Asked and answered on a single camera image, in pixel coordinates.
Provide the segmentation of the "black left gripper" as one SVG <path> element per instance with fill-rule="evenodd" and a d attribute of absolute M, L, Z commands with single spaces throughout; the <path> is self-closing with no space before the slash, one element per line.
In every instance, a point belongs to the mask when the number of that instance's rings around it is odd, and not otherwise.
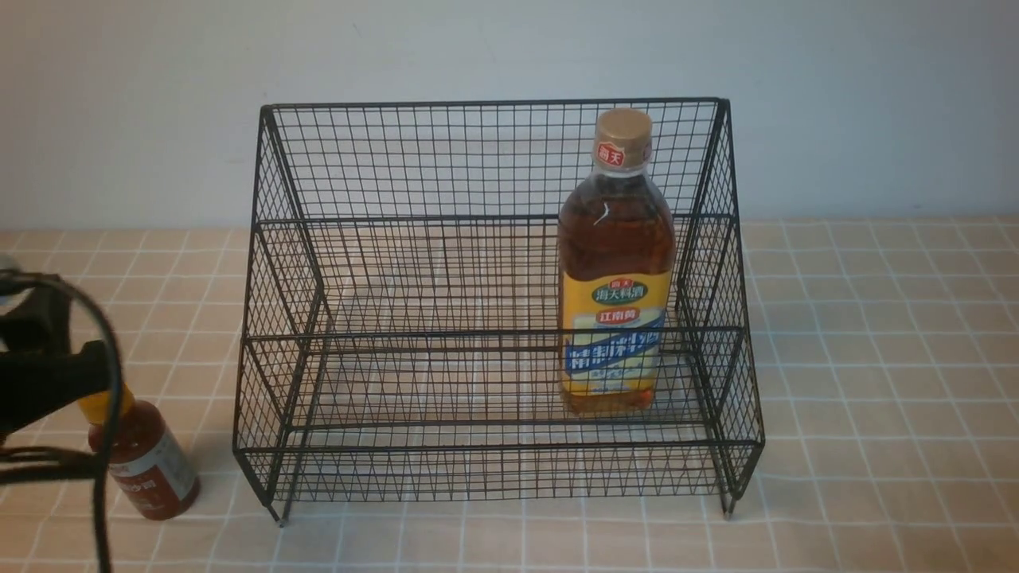
<path fill-rule="evenodd" d="M 44 417 L 85 396 L 110 388 L 107 344 L 70 349 L 72 297 L 58 275 L 2 273 L 1 435 L 7 442 Z"/>

